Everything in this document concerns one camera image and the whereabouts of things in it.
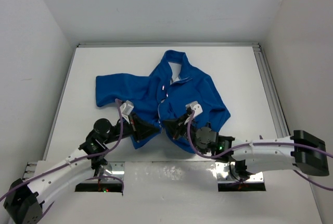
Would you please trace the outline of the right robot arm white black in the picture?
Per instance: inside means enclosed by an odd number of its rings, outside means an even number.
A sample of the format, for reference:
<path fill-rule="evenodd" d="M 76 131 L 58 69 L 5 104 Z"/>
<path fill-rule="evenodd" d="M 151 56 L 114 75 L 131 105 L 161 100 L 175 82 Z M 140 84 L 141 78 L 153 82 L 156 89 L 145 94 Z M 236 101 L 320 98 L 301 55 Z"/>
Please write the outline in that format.
<path fill-rule="evenodd" d="M 172 140 L 186 140 L 195 154 L 231 163 L 229 173 L 238 180 L 274 170 L 295 170 L 316 177 L 329 175 L 325 142 L 304 130 L 295 130 L 284 138 L 240 140 L 219 135 L 209 123 L 198 128 L 189 113 L 163 124 Z"/>

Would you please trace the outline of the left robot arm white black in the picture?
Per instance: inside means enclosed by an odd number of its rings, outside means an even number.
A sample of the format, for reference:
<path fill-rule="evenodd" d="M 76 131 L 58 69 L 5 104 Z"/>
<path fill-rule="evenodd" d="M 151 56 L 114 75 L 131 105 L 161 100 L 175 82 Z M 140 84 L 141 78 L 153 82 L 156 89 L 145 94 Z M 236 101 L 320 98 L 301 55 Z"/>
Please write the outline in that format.
<path fill-rule="evenodd" d="M 60 163 L 28 180 L 14 181 L 1 197 L 5 210 L 14 223 L 38 223 L 62 193 L 98 175 L 100 167 L 107 164 L 107 144 L 128 136 L 140 143 L 158 132 L 158 127 L 136 114 L 130 114 L 128 120 L 119 119 L 116 126 L 108 119 L 98 119 L 85 142 Z"/>

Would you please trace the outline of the blue zip jacket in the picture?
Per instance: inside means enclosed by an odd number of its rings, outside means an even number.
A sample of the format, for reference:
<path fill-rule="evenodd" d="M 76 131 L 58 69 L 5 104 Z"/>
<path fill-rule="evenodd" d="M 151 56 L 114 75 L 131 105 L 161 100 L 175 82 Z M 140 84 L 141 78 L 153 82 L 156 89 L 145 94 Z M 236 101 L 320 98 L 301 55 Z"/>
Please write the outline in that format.
<path fill-rule="evenodd" d="M 96 105 L 103 107 L 129 100 L 133 112 L 142 120 L 162 129 L 167 119 L 186 113 L 186 105 L 197 101 L 203 112 L 195 118 L 197 126 L 211 124 L 220 131 L 230 118 L 212 78 L 190 64 L 186 53 L 168 50 L 149 76 L 116 73 L 96 77 Z"/>

